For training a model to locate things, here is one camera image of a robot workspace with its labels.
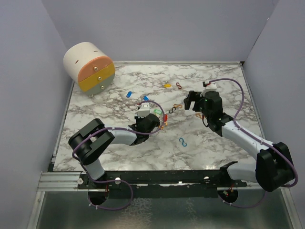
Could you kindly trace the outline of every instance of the gray backdrop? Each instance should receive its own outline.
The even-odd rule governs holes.
[[[245,61],[278,0],[42,0],[67,48],[116,61]]]
[[[0,228],[25,229],[71,80],[66,48],[39,0],[1,1],[0,31]]]
[[[291,189],[305,226],[305,0],[281,0],[245,62],[266,137],[286,143],[300,176]]]

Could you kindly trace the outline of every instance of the white marble surface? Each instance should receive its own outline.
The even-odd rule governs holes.
[[[54,171],[80,171],[81,166],[71,156],[69,138],[94,118],[110,126],[133,124],[136,104],[140,97],[161,104],[168,110],[173,104],[182,104],[189,90],[202,91],[202,81],[233,78],[245,90],[245,102],[238,121],[250,131],[261,135],[256,115],[239,65],[130,65],[116,66],[116,76],[107,91],[89,98],[74,86],[67,112]],[[183,87],[178,90],[179,82]],[[165,83],[172,87],[162,88]],[[233,116],[241,101],[241,92],[233,82],[217,82],[223,99],[224,111]],[[100,161],[106,170],[176,170],[218,169],[239,161],[252,163],[254,159],[233,142],[219,137],[205,128],[191,110],[177,109],[168,114],[168,125],[137,146],[110,145]],[[187,147],[179,138],[183,137]]]

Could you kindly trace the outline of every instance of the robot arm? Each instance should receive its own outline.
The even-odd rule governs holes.
[[[274,191],[278,187],[294,179],[290,166],[273,149],[264,146],[261,142],[253,140],[242,132],[233,121],[233,118],[223,112],[222,99],[216,91],[216,84],[203,83],[202,92],[190,91],[184,99],[185,109],[190,108],[191,102],[195,102],[193,110],[202,112],[207,124],[213,132],[223,136],[244,149],[255,160],[256,164],[242,164],[231,162],[224,166],[229,177],[233,180],[246,180],[257,182],[264,190]],[[291,156],[288,147],[284,143],[274,144],[251,133],[256,138],[272,145],[282,153],[291,163]]]
[[[123,129],[130,129],[141,133],[150,133],[155,127],[160,125],[159,118],[150,114],[149,103],[143,103],[138,107],[135,115],[136,123]],[[89,135],[102,130],[107,126],[98,118],[93,119],[80,131],[75,133],[68,141],[74,150]],[[99,161],[99,157],[111,144],[125,144],[128,146],[138,145],[148,139],[148,135],[141,135],[129,131],[109,129],[102,131],[91,140],[86,141],[75,152],[87,172],[93,179],[98,179],[104,175],[105,171]]]

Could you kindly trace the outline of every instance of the white cylinder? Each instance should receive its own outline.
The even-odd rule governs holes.
[[[98,178],[100,178],[101,176],[103,176],[105,174],[105,170],[101,165],[101,162],[99,159],[97,159],[96,161],[92,162],[91,164],[85,166],[87,172],[89,173],[89,175],[94,179],[97,180]]]
[[[107,57],[101,50],[90,42],[82,42],[71,47],[63,57],[63,66],[68,75],[76,82],[83,80],[79,79],[81,69],[90,61],[105,57],[105,64],[103,67],[112,63],[111,59]]]

